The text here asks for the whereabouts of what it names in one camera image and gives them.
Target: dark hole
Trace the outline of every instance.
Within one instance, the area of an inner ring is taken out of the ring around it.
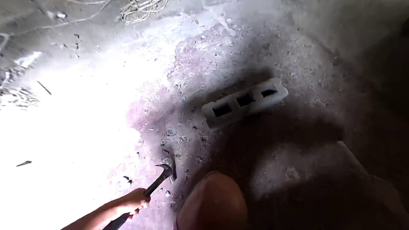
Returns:
[[[237,100],[238,104],[240,105],[240,107],[246,106],[246,105],[248,105],[248,104],[250,104],[250,103],[252,103],[254,101],[253,98],[248,94],[246,94],[244,96],[241,96],[241,97],[237,98],[236,100]]]
[[[261,92],[261,95],[263,96],[263,97],[266,97],[266,96],[270,96],[270,95],[272,95],[272,94],[274,94],[274,93],[276,93],[277,91],[276,90],[265,90],[265,91],[262,91]]]
[[[231,112],[231,108],[229,107],[228,104],[224,104],[222,106],[219,106],[217,108],[213,108],[214,115],[216,117],[223,116],[224,114],[228,114]]]

